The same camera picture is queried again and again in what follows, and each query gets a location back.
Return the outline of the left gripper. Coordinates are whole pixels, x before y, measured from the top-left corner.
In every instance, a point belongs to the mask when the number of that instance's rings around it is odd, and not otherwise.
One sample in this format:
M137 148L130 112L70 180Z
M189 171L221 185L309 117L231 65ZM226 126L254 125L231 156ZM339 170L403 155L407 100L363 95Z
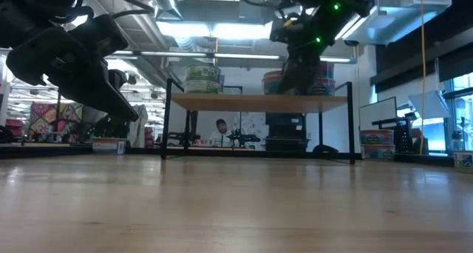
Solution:
M21 43L7 56L14 76L31 85L43 85L43 76L65 98L127 121L138 114L120 92L126 72L109 70L102 59L67 31L50 27Z

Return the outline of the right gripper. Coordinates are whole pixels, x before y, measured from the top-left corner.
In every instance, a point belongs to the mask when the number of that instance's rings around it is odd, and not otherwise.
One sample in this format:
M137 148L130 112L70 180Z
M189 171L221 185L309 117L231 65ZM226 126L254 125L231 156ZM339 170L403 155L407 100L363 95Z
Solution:
M291 35L287 43L288 61L282 66L279 94L286 93L298 85L299 92L306 95L313 85L321 54L334 44L335 37L344 26L344 5L340 1L323 3L313 16L303 14L297 24L289 27Z

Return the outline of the wooden shelf black metal legs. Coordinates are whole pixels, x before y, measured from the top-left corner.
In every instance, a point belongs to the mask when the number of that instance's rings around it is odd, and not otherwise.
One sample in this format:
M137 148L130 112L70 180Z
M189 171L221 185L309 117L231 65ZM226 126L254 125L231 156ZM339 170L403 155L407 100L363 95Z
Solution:
M347 159L349 164L355 164L359 159L355 152L355 129L353 118L353 83L347 81L336 89L347 89L345 96L320 95L245 95L245 94L202 94L185 93L184 89L174 80L166 82L165 111L163 120L163 136L160 147L161 158L167 158L171 102L186 110L185 137L189 139L190 113L193 111L216 112L270 112L270 113L318 113L347 105L349 152L340 154L341 159Z

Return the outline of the ceiling tube light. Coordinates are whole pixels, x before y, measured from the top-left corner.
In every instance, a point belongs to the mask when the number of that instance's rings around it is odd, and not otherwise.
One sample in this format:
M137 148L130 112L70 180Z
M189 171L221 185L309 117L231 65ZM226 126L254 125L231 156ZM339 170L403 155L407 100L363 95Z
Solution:
M243 53L211 53L211 52L172 52L172 51L140 51L140 50L120 50L112 56L159 56L159 57L178 57L178 58L238 58L238 59L262 59L262 60L284 60L280 55L258 55Z
M322 56L321 61L337 63L337 64L355 64L357 62L356 58L336 58L336 57L327 57Z

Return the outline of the grey curtain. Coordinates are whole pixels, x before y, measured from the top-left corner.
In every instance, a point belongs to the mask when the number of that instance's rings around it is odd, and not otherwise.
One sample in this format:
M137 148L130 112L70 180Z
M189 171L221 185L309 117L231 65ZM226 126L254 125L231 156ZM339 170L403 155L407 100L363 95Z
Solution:
M133 109L138 114L136 121L127 121L115 115L84 107L79 141L85 143L93 138L125 138L127 146L144 148L148 113L144 105L134 105Z

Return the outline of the black cabinet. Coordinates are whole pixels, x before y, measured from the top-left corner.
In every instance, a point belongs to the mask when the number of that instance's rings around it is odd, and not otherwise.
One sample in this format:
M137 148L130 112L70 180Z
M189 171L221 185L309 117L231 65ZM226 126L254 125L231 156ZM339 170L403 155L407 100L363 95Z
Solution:
M305 114L265 113L268 136L265 149L269 152L305 152L307 130Z

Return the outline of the colourful patterned panel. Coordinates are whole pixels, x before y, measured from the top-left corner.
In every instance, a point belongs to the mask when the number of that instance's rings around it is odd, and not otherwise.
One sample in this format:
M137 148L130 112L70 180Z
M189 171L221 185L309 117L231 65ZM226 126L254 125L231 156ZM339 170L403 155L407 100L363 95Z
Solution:
M76 135L60 135L53 127L56 104L33 102L30 107L30 123L28 138L34 142L74 144L78 140Z

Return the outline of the black desk device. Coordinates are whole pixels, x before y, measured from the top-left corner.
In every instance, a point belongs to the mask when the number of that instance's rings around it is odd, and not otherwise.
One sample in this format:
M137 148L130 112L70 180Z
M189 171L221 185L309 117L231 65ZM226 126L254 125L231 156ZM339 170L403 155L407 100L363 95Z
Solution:
M227 138L230 139L232 147L237 146L242 148L245 147L246 143L256 143L261 141L257 135L243 134L241 129L235 129L230 135L227 135Z

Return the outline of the white monitor screen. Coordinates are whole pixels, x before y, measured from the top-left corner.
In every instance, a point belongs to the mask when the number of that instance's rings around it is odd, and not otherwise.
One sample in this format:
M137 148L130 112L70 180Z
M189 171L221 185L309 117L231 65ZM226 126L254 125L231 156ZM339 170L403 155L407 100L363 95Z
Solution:
M397 117L396 97L387 98L374 104L364 105L359 108L359 129L377 129L373 122Z

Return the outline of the person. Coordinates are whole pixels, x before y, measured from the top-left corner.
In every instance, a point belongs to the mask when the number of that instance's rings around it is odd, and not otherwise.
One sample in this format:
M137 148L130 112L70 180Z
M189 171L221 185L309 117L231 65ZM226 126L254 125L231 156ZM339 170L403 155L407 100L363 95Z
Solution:
M212 133L210 140L213 146L217 147L233 147L234 142L229 138L232 132L228 129L223 119L216 121L217 130Z

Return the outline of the black background equipment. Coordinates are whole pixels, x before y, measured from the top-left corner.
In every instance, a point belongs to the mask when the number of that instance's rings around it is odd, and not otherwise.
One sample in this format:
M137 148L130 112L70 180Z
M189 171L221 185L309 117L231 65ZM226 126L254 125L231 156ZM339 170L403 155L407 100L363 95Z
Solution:
M414 112L409 112L404 117L373 121L372 125L379 129L391 129L394 132L393 139L397 153L415 154L420 152L419 146L415 145L412 131L412 122L417 118Z

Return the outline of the white ceiling air unit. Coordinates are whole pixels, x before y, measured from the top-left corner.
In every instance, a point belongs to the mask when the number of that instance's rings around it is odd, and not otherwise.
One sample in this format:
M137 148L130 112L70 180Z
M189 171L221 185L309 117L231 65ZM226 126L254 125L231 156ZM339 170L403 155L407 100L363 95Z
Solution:
M440 15L452 5L452 0L375 0L365 18L354 16L337 40L361 44L396 42Z

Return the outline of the black tripod device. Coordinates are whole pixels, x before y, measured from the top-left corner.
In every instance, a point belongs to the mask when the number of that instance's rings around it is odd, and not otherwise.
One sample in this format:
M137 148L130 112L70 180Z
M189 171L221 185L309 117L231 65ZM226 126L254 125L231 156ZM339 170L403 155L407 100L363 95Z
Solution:
M456 129L452 133L452 147L454 151L464 151L465 150L465 134L464 127L466 125L466 120L463 116L460 117L460 129Z

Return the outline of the silver ribbed duct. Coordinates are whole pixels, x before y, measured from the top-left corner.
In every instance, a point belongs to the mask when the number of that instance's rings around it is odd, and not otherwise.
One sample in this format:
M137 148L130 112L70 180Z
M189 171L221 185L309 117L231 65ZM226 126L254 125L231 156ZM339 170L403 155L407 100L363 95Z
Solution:
M175 41L184 52L195 52L197 50L197 45L192 37L176 37Z

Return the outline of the black metal table frame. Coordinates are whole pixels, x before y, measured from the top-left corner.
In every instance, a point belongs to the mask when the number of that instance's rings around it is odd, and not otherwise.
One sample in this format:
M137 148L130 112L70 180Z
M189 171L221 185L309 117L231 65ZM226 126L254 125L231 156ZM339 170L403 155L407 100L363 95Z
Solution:
M40 158L67 155L92 154L90 146L16 146L0 145L0 159L13 158ZM313 152L260 152L245 150L229 150L223 148L189 148L189 149L167 149L162 153L159 149L129 148L125 150L127 155L155 155L163 160L174 156L198 156L198 157L221 157L221 158L295 158L295 159L325 159L331 161L348 161L354 164L361 160L359 153L340 152L336 154L317 154ZM414 163L428 166L439 166L453 168L454 158L432 155L410 155L396 154L394 162Z

